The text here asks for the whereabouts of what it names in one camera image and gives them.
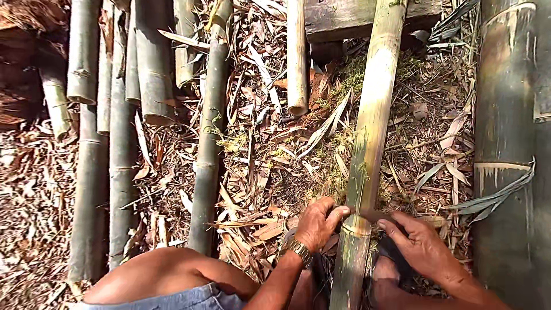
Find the metal watch band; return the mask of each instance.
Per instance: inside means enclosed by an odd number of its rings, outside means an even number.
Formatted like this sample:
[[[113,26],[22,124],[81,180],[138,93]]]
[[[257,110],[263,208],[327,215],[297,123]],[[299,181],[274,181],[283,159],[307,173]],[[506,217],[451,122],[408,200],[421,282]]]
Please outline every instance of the metal watch band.
[[[289,240],[287,244],[284,245],[284,250],[289,250],[297,253],[297,255],[300,256],[300,258],[302,259],[304,268],[306,268],[310,264],[310,262],[312,262],[312,254],[310,253],[308,248],[304,244],[295,240],[294,237]]]

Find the hand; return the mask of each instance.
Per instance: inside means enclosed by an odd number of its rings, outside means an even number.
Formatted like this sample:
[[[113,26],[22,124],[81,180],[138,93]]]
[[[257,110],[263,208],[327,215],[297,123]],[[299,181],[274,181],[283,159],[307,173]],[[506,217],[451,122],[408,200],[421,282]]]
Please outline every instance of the hand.
[[[350,214],[346,206],[335,208],[329,216],[327,212],[335,207],[331,197],[323,197],[310,202],[300,217],[295,240],[304,244],[311,253],[322,248],[337,227],[337,223]]]
[[[392,217],[404,227],[409,237],[404,236],[390,221],[379,220],[377,223],[418,273],[442,286],[460,283],[471,277],[430,224],[399,211],[393,212]]]

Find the bamboo pole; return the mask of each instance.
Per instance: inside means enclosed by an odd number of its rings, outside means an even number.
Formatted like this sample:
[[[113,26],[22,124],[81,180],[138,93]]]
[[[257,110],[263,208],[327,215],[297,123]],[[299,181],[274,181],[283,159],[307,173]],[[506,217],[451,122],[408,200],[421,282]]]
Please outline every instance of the bamboo pole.
[[[228,82],[228,38],[231,29],[233,4],[231,0],[220,0],[214,23],[210,29],[210,51],[207,64],[207,85],[201,116],[201,131],[197,153],[193,209],[188,246],[199,253],[210,256],[213,230],[208,223],[214,221],[214,204],[218,197],[218,153],[217,145],[226,104]]]
[[[551,55],[551,2],[536,0],[536,55]],[[534,242],[530,247],[537,270],[539,292],[551,292],[551,57],[538,57],[538,77],[534,85],[536,102],[534,123],[536,128],[536,175],[534,189]],[[551,295],[541,294],[540,309],[551,309]]]
[[[125,12],[115,9],[115,19],[125,18]],[[134,210],[122,209],[136,199],[134,189],[137,138],[132,125],[136,106],[125,99],[125,77],[119,77],[124,59],[124,38],[119,27],[115,28],[113,69],[111,85],[111,135],[109,139],[109,270],[118,267],[124,259],[124,248],[130,236],[128,231],[135,227]]]
[[[107,201],[107,137],[96,128],[95,105],[80,105],[77,186],[74,202],[69,281],[99,280]]]
[[[308,112],[304,0],[287,3],[287,105],[289,113]]]
[[[136,0],[136,49],[144,121],[167,126],[174,121],[170,79],[170,40],[157,29],[167,29],[166,0]]]
[[[140,105],[142,97],[139,92],[138,55],[136,51],[136,0],[130,4],[130,25],[126,45],[126,100]]]
[[[477,77],[474,194],[497,192],[526,173],[534,155],[536,5],[488,0],[482,7]],[[532,185],[473,225],[474,271],[512,308],[541,309],[533,287]]]
[[[193,13],[195,0],[174,0],[174,22],[176,33],[192,38],[195,33],[197,19]],[[194,63],[190,63],[196,52],[191,47],[178,47],[175,50],[176,86],[182,88],[193,78]]]
[[[65,97],[65,70],[64,66],[47,66],[40,68],[44,100],[48,107],[48,114],[52,122],[53,136],[61,141],[71,129],[71,116],[67,110]]]
[[[358,309],[370,243],[370,223],[359,216],[373,210],[385,149],[386,127],[407,0],[378,0],[365,66],[347,205],[356,214],[342,226],[330,309]]]
[[[67,98],[73,102],[96,104],[100,6],[101,0],[72,2]]]
[[[104,0],[102,5],[102,31],[98,64],[98,133],[109,135],[111,113],[111,70],[113,67],[113,3]]]

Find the wristwatch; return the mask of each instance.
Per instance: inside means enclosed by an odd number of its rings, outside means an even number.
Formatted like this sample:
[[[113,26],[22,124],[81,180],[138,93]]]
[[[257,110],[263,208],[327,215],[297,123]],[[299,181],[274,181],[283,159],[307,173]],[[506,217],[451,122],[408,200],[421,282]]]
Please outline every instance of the wristwatch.
[[[302,263],[304,264],[304,268],[306,268],[310,262],[312,262],[312,254],[310,253],[310,250],[308,248],[295,240],[295,237],[289,238],[282,246],[282,251],[280,253],[280,257],[283,257],[283,255],[287,251],[293,251],[297,253],[298,256],[302,259]]]

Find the wooden beam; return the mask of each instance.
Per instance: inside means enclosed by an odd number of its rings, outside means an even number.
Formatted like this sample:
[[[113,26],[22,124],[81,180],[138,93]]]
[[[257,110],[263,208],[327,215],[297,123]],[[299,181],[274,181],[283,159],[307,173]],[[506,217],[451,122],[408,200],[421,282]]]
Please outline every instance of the wooden beam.
[[[305,6],[308,42],[329,42],[348,38],[368,38],[375,17],[376,1],[307,1]],[[403,34],[430,30],[440,19],[442,0],[419,0],[408,5]]]

